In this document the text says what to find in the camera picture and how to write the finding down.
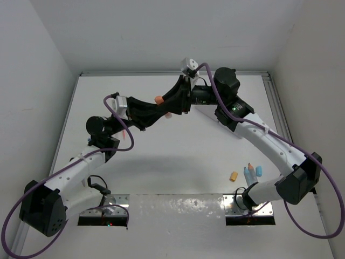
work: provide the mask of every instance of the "white table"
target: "white table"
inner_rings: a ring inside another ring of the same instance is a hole
[[[275,129],[261,75],[238,79],[241,98]],[[177,76],[163,75],[80,77],[54,171],[85,146],[86,120],[93,115],[109,116],[102,104],[104,96],[119,91],[153,102],[176,81]],[[145,132],[131,130],[134,149],[118,152],[95,172],[114,194],[130,194],[128,231],[77,226],[75,217],[40,258],[333,258],[328,241],[300,232],[280,201],[273,202],[275,226],[225,226],[220,194],[246,186],[243,167],[248,162],[262,165],[259,181],[279,175],[247,140],[239,140],[194,108],[187,115],[162,118]],[[120,147],[129,145],[128,136],[124,141],[121,134],[119,138]],[[229,181],[232,171],[239,172],[236,182]],[[312,194],[291,207],[305,228],[325,233]],[[30,228],[24,240],[22,255],[36,252],[49,238]]]

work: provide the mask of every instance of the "yellow eraser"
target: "yellow eraser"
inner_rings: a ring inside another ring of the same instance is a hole
[[[237,178],[237,175],[238,175],[238,173],[237,172],[232,172],[231,173],[231,175],[230,175],[230,181],[232,181],[232,182],[235,182],[236,181],[236,178]]]

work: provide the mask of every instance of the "wall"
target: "wall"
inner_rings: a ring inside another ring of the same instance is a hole
[[[2,224],[25,185],[48,175],[76,78],[29,1],[0,1],[0,35]],[[9,244],[18,224],[16,213]]]
[[[345,197],[344,100],[345,1],[306,1],[273,72],[293,140],[317,151]],[[332,233],[339,203],[325,177],[318,184],[321,209]],[[336,258],[345,253],[345,232],[331,240]]]
[[[30,0],[73,71],[267,70],[303,0]]]

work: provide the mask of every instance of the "orange object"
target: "orange object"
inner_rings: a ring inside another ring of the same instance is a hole
[[[159,104],[162,104],[164,102],[164,99],[161,96],[156,96],[155,102],[156,102],[157,105],[159,105]],[[166,113],[166,115],[165,115],[165,117],[167,119],[170,119],[172,116],[173,115],[170,112]]]
[[[231,173],[231,175],[230,175],[230,181],[232,181],[232,182],[235,182],[236,181],[236,178],[237,178],[237,175],[238,175],[238,173],[237,172],[235,172],[235,171],[233,171],[232,173]]]
[[[250,170],[250,169],[254,170],[254,167],[250,163],[248,163],[248,170]]]

